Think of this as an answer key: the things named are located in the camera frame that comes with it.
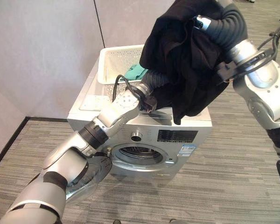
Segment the silver washing machine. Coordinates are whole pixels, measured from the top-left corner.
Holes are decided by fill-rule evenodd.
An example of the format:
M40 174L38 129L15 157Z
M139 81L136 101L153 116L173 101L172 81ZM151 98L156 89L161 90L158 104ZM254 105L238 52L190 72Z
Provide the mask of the silver washing machine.
M93 67L67 120L78 131L110 103L111 86L97 81L98 62ZM109 152L111 174L171 179L204 142L212 129L208 109L198 116L184 117L181 125L172 118L172 109L141 112L130 120L99 150Z

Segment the black baseboard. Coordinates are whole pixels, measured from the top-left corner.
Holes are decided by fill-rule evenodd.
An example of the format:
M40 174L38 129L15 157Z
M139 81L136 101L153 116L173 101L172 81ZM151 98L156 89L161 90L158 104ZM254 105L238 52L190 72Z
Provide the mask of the black baseboard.
M62 118L39 118L39 117L32 117L32 118L29 118L29 120L67 122L67 119L62 119Z
M3 159L3 157L5 156L5 154L8 152L9 148L11 147L11 145L13 144L15 139L21 133L22 129L25 127L25 125L27 124L28 121L29 121L29 117L25 117L25 119L21 122L21 124L19 125L17 130L15 130L14 134L11 136L11 138L9 139L7 144L4 146L4 148L2 149L2 151L0 153L0 162Z
M17 130L15 130L14 134L11 136L7 144L4 146L0 153L0 162L8 152L11 145L14 143L18 135L21 133L22 129L25 127L29 120L36 120L36 121L53 121L53 122L67 122L67 119L59 119L59 118L39 118L39 117L25 117L25 119L21 122Z

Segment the black cable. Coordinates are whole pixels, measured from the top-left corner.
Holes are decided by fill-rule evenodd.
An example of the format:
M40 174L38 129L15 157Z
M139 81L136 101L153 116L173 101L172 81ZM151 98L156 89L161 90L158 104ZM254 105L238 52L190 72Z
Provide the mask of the black cable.
M256 66L255 68L253 69L250 69L248 71L244 71L242 73L239 73L237 76L238 77L242 77L244 75L247 75L251 72L254 72L256 71L257 69L260 69L261 67L265 66L266 64L268 64L271 60L275 60L276 57L277 57L277 53L278 53L278 45L279 45L279 39L280 39L280 27L274 32L274 33L271 33L270 34L271 37L268 38L266 41L264 41L257 49L261 49L264 45L266 45L270 40L273 40L273 53L271 55L269 55L267 57L267 59L262 62L260 65Z
M137 98L140 100L140 97L134 92L134 90L131 88L131 84L129 83L129 80L124 77L123 75L118 75L116 77L116 80L115 80L115 84L114 84L114 87L113 87L113 95L112 95L112 102L114 102L115 98L116 98L116 91L117 91L117 85L118 85L118 81L119 79L122 78L125 83L126 83L126 86L127 88L129 89L129 91L131 91L131 93Z
M258 48L257 50L260 50L263 46L265 46L269 41L271 41L274 38L274 36L269 37L266 41L264 41Z

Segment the gray carpet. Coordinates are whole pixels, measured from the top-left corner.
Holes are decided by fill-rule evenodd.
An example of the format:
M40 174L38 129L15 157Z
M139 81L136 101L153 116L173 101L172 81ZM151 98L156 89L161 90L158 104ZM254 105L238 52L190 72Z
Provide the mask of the gray carpet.
M236 1L256 45L279 25L280 0ZM277 58L280 63L280 50ZM280 223L278 160L266 132L231 86L210 106L213 132L169 182L108 175L66 208L64 224ZM67 123L29 121L0 163L0 218L70 133Z

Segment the green cloth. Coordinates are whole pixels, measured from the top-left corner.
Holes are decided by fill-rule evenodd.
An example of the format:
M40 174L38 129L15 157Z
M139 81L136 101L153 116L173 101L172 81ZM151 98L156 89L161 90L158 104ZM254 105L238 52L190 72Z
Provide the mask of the green cloth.
M128 80L141 80L148 69L143 68L140 64L133 64L126 72L125 77Z

